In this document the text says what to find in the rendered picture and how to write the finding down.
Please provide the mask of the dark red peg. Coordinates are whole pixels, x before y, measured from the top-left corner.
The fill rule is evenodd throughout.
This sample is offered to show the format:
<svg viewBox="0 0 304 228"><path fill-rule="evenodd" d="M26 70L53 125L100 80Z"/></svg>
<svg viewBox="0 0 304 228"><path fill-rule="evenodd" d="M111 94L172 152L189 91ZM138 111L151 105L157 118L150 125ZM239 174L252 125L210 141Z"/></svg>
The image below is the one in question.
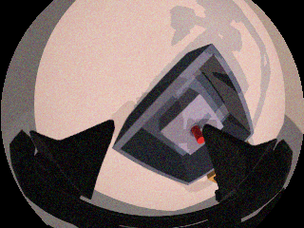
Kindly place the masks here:
<svg viewBox="0 0 304 228"><path fill-rule="evenodd" d="M193 134L195 136L195 140L197 140L198 144L201 144L202 142L204 142L204 136L202 136L201 130L197 125L195 125L195 126L193 126L193 128L191 128L191 132L193 132Z"/></svg>

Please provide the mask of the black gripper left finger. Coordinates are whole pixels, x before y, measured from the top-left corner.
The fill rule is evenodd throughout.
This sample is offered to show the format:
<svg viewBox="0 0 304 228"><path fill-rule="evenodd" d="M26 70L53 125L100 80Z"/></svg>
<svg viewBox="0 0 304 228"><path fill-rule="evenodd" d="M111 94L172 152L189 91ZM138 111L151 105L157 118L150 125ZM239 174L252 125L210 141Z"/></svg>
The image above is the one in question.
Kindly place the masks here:
<svg viewBox="0 0 304 228"><path fill-rule="evenodd" d="M29 134L38 151L56 163L66 179L80 191L81 197L91 200L96 179L113 138L113 119L60 141L43 136L33 129Z"/></svg>

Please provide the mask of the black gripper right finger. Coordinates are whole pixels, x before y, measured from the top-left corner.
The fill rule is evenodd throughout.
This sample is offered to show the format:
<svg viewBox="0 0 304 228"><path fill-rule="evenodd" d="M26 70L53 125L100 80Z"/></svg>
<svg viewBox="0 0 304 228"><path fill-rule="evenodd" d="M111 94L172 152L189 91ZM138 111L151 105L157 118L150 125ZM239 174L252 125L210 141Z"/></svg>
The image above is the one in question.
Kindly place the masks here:
<svg viewBox="0 0 304 228"><path fill-rule="evenodd" d="M248 178L262 156L273 151L277 144L274 138L268 142L251 145L208 123L202 126L201 134L204 136L206 149L212 159L210 161L216 172L222 199L235 194L237 187Z"/></svg>

